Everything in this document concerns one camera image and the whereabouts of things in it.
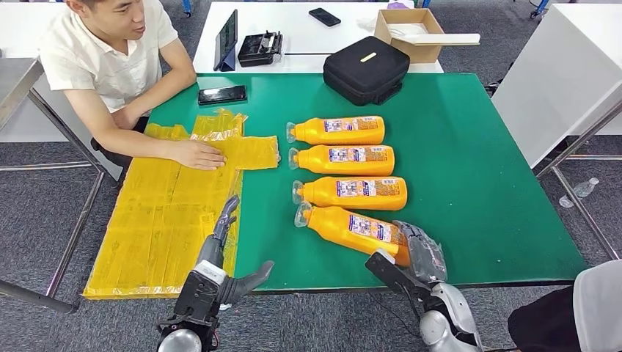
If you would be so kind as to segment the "person's right hand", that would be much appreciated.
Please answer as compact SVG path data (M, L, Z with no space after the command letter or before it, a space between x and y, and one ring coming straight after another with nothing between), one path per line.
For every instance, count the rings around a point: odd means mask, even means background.
M223 167L227 160L220 150L191 139L163 141L160 149L162 158L176 161L192 169L216 170Z

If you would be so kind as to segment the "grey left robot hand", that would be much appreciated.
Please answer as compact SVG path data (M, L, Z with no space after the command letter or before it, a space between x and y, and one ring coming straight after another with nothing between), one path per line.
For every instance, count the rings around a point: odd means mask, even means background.
M219 304L235 304L240 301L242 297L264 283L274 267L274 261L268 260L255 272L241 278L231 277L223 269L224 245L230 227L236 220L233 212L237 209L239 202L240 198L237 194L232 195L225 202L216 220L213 233L205 239L200 249L194 268L201 279L199 287L213 294L213 300Z

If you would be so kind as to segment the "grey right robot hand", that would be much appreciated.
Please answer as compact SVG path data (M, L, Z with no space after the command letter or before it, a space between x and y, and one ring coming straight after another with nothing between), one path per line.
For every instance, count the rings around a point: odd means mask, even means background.
M409 270L423 283L445 282L447 267L442 246L420 227L394 220L392 222L404 235L409 253Z

